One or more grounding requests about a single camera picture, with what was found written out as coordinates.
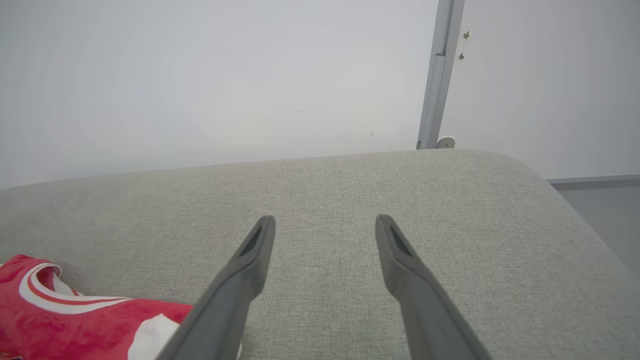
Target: gray metal pole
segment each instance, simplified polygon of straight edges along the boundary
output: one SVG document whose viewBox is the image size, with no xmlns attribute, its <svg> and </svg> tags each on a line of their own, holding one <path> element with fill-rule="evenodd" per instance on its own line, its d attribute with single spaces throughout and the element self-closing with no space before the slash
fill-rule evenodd
<svg viewBox="0 0 640 360">
<path fill-rule="evenodd" d="M 436 148 L 464 7 L 465 0 L 440 0 L 438 3 L 416 149 Z"/>
</svg>

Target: red cloth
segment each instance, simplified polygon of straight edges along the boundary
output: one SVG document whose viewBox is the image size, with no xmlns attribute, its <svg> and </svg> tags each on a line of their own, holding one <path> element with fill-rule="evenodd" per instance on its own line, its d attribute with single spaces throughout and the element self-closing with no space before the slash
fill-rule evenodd
<svg viewBox="0 0 640 360">
<path fill-rule="evenodd" d="M 129 359 L 134 337 L 138 344 L 155 332 L 170 337 L 191 310 L 156 300 L 84 296 L 60 275 L 59 266 L 25 255 L 0 266 L 0 359 Z M 155 320 L 141 327 L 153 319 L 163 328 L 154 327 Z"/>
</svg>

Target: red jersey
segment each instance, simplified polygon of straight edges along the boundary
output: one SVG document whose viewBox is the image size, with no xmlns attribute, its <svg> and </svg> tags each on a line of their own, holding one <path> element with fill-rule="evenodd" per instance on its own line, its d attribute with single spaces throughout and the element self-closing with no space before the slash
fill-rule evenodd
<svg viewBox="0 0 640 360">
<path fill-rule="evenodd" d="M 85 296 L 62 269 L 16 255 L 0 266 L 0 359 L 155 359 L 190 305 Z"/>
</svg>

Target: white wall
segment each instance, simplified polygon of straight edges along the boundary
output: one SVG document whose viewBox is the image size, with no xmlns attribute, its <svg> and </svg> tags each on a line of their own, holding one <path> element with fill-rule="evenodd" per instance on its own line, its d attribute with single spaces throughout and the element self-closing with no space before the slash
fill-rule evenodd
<svg viewBox="0 0 640 360">
<path fill-rule="evenodd" d="M 436 6 L 2 1 L 0 188 L 414 149 Z"/>
<path fill-rule="evenodd" d="M 460 32 L 440 135 L 547 179 L 640 174 L 640 1 L 467 0 Z"/>
</svg>

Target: gray sofa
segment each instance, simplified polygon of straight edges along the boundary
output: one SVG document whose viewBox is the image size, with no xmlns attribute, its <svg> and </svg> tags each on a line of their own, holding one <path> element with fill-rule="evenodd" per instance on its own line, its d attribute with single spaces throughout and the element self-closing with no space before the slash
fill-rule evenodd
<svg viewBox="0 0 640 360">
<path fill-rule="evenodd" d="M 408 359 L 374 219 L 396 220 L 494 359 L 640 358 L 640 284 L 540 176 L 403 151 L 160 170 L 0 191 L 0 263 L 87 295 L 194 303 L 262 215 L 276 240 L 243 359 Z"/>
</svg>

